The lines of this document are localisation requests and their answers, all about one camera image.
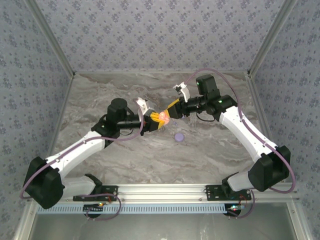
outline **marble surface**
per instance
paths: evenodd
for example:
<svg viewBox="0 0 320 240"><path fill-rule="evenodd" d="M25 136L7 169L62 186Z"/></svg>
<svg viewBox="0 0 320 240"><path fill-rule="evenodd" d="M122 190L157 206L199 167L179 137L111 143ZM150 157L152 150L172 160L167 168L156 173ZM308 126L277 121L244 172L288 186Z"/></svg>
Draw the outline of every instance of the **marble surface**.
<svg viewBox="0 0 320 240"><path fill-rule="evenodd" d="M124 98L137 112L133 99L152 101L157 110L164 110L179 95L172 89L190 73L153 74L78 74L73 80L62 126L55 145L59 152L83 137L98 119L107 112L114 98ZM259 128L252 97L244 73L227 74L237 90L243 111ZM232 92L216 77L222 95ZM196 82L188 85L192 97L198 95ZM206 113L204 119L211 119ZM183 133L183 142L175 134ZM74 168L68 177L94 174L103 183L219 183L226 176L242 171L253 162L237 138L219 122L203 122L193 114L185 119L172 120L158 131L143 137L114 142Z"/></svg>

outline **black joint housing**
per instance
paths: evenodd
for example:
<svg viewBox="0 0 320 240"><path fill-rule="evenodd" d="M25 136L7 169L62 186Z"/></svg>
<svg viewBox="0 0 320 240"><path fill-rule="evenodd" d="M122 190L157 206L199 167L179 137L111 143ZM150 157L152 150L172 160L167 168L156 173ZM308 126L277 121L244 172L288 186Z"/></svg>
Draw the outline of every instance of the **black joint housing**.
<svg viewBox="0 0 320 240"><path fill-rule="evenodd" d="M286 146L276 147L276 150L290 164L291 153ZM274 153L262 154L248 172L251 184L263 192L289 176L289 170L283 161Z"/></svg>
<svg viewBox="0 0 320 240"><path fill-rule="evenodd" d="M208 93L219 91L215 78L210 74L197 77L195 81L200 95L204 96Z"/></svg>
<svg viewBox="0 0 320 240"><path fill-rule="evenodd" d="M128 103L123 98L115 98L108 106L106 119L110 123L122 121L127 116Z"/></svg>
<svg viewBox="0 0 320 240"><path fill-rule="evenodd" d="M46 160L37 156L29 165L24 184L40 168L46 165ZM62 197L65 186L61 182L59 169L51 166L40 172L26 188L26 192L44 209L54 206Z"/></svg>
<svg viewBox="0 0 320 240"><path fill-rule="evenodd" d="M231 96L224 95L209 101L206 112L219 122L221 113L225 113L233 106L238 106L237 102Z"/></svg>

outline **enclosure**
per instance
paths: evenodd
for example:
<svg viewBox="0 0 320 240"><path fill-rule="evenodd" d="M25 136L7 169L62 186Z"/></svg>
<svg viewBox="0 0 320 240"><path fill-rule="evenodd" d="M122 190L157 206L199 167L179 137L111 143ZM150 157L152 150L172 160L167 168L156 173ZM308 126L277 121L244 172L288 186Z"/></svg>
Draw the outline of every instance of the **enclosure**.
<svg viewBox="0 0 320 240"><path fill-rule="evenodd" d="M0 9L1 239L320 239L318 1L3 0ZM204 189L250 169L251 157L220 122L191 114L114 142L68 174L119 187L123 214L111 221L87 221L72 198L47 211L19 199L31 160L81 139L113 99L163 111L201 68L223 73L248 120L290 149L292 193L255 190L252 215L228 220L227 202L207 201ZM187 84L192 97L196 77L211 73Z"/></svg>

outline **patterned wallpaper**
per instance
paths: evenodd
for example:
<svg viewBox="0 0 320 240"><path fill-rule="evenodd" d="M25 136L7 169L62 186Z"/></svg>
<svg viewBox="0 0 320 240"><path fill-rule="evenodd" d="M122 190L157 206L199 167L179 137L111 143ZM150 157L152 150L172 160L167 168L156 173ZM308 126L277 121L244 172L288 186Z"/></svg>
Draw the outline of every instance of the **patterned wallpaper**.
<svg viewBox="0 0 320 240"><path fill-rule="evenodd" d="M255 82L274 140L291 149L302 205L320 239L320 2L299 0Z"/></svg>
<svg viewBox="0 0 320 240"><path fill-rule="evenodd" d="M37 0L75 72L246 70L283 0Z"/></svg>
<svg viewBox="0 0 320 240"><path fill-rule="evenodd" d="M11 240L26 171L47 154L69 80L23 0L1 0L0 23L0 239Z"/></svg>

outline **purple cable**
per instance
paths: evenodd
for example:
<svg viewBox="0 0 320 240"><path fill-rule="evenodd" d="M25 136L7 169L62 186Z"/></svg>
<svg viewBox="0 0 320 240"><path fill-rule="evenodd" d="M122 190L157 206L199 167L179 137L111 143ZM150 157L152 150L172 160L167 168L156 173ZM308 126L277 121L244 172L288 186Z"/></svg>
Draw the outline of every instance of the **purple cable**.
<svg viewBox="0 0 320 240"><path fill-rule="evenodd" d="M238 112L239 112L239 116L240 116L240 119L243 118L243 115L242 115L242 108L241 108L241 103L240 103L240 99L235 91L235 89L232 87L232 85L230 84L230 82L226 79L226 77L218 72L217 70L214 70L212 68L201 68L199 69L198 71L195 71L184 83L187 84L191 78L193 78L197 73L199 72L202 72L202 71L211 71L211 72L214 72L216 73L217 75L219 75L224 81L225 83L230 87L230 89L232 90L233 94L235 95L235 98L236 98L236 101L238 103ZM284 163L284 165L288 168L290 174L291 174L291 177L292 177L292 185L290 187L289 190L286 190L286 191L281 191L281 190L278 190L278 189L275 189L273 187L270 187L269 189L277 192L277 193L281 193L281 194L288 194L288 193L291 193L295 187L296 187L296 177L295 177L295 174L294 174L294 171L292 170L290 164L287 162L287 160L276 150L274 149L272 146L270 146L269 144L267 144L262 138L260 138L249 126L248 124L246 123L246 121L244 119L241 120L243 125L246 127L246 129L248 129L248 131L256 138L258 139L263 145L265 145L268 149L270 149L272 152L274 152L280 159L281 161Z"/></svg>
<svg viewBox="0 0 320 240"><path fill-rule="evenodd" d="M116 199L118 200L118 202L119 202L119 208L118 208L118 210L116 211L116 213L115 213L114 215L112 215L112 216L110 216L110 217L91 218L91 217L89 217L89 212L90 212L90 210L92 209L92 207L90 207L90 208L86 211L86 213L85 213L85 215L86 215L86 217L87 217L88 220L92 220L92 221L108 221L108 220L114 219L116 216L118 216L119 213L120 213L120 211L121 211L122 203L121 203L120 198L119 198L117 195L114 195L114 194L111 194L111 193L101 193L101 194L79 195L79 196L80 196L80 197L85 197L85 198L87 198L87 197L90 197L90 198L91 198L91 197L110 196L110 197L116 198Z"/></svg>
<svg viewBox="0 0 320 240"><path fill-rule="evenodd" d="M254 210L254 208L255 208L255 204L256 204L256 198L255 198L255 194L254 194L254 191L252 191L251 190L251 194L252 194L252 205L251 205L251 207L250 207L250 210L245 214L245 215L243 215L243 216L238 216L237 214L235 214L234 212L232 212L232 211L228 211L227 210L227 212L228 213L230 213L230 214L232 214L232 215L234 215L236 218L238 218L238 219L244 219L245 217L248 217L251 213L252 213L252 211Z"/></svg>
<svg viewBox="0 0 320 240"><path fill-rule="evenodd" d="M54 159L53 161L47 163L46 165L44 165L43 167L41 167L39 170L37 170L29 179L28 181L26 181L25 185L22 187L22 190L20 192L20 198L21 199L31 199L31 197L29 196L24 196L24 192L26 191L27 187L29 186L29 184L32 182L33 179L35 179L35 177L40 174L44 169L48 168L50 165L54 164L57 160L60 160L62 159L64 156L66 156L67 154L71 153L73 150L77 149L78 147L80 147L82 144L86 144L87 142L90 142L92 140L97 140L97 139L104 139L104 140L108 140L108 141L114 141L114 142L123 142L123 141L129 141L131 139L134 139L135 137L137 137L142 129L144 128L144 115L140 109L140 106L138 105L138 113L139 113L139 116L141 118L141 125L140 125L140 128L139 128L139 131L130 136L130 137L127 137L127 138L110 138L110 137L104 137L104 136L95 136L95 137L91 137L91 138L88 138L86 141L82 141L82 142L79 142L77 145L74 145L72 148L70 148L69 150L65 151L64 153L62 153L59 157L57 157L56 159Z"/></svg>

